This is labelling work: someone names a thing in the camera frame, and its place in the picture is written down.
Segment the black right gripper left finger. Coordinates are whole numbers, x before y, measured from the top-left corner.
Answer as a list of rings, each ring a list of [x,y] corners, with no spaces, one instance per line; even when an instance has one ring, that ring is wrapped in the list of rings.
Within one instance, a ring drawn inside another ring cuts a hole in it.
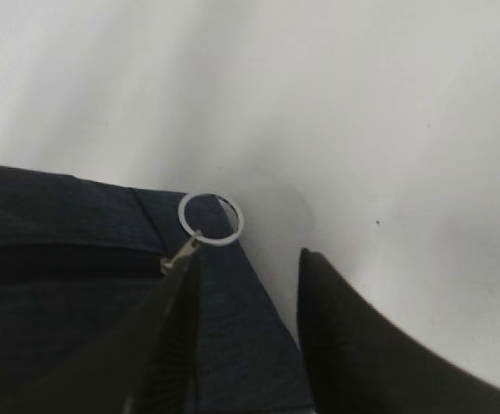
[[[3,405],[6,413],[183,413],[200,313],[196,257],[179,260],[105,337]]]

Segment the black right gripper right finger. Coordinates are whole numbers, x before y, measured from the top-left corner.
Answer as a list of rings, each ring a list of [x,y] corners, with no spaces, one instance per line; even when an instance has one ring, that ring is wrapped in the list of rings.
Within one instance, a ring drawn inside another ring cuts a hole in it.
[[[423,347],[307,248],[297,332],[319,413],[500,413],[500,388]]]

